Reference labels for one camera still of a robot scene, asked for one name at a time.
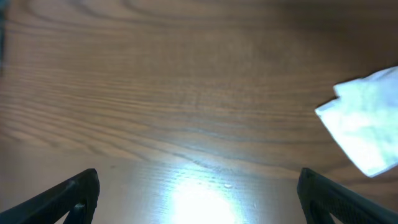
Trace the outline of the khaki green shorts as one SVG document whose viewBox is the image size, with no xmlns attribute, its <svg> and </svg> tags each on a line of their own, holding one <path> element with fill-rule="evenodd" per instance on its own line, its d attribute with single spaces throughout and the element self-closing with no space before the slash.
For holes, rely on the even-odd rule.
<svg viewBox="0 0 398 224">
<path fill-rule="evenodd" d="M 6 35 L 6 17 L 9 0 L 0 0 L 0 68 L 2 73 L 4 63 L 4 46 Z"/>
</svg>

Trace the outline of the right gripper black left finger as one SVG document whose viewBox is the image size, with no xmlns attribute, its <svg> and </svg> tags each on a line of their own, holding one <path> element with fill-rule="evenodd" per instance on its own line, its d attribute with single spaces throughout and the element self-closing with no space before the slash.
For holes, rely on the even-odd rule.
<svg viewBox="0 0 398 224">
<path fill-rule="evenodd" d="M 93 220 L 100 194 L 95 169 L 87 169 L 35 197 L 1 212 L 1 223 L 53 224 L 64 215 L 65 223 L 87 223 Z"/>
</svg>

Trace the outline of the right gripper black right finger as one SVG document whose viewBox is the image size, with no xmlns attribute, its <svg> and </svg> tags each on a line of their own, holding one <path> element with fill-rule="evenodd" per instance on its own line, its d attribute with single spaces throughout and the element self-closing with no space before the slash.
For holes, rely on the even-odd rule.
<svg viewBox="0 0 398 224">
<path fill-rule="evenodd" d="M 397 223 L 397 213 L 388 210 L 346 187 L 303 168 L 297 193 L 307 223 Z"/>
</svg>

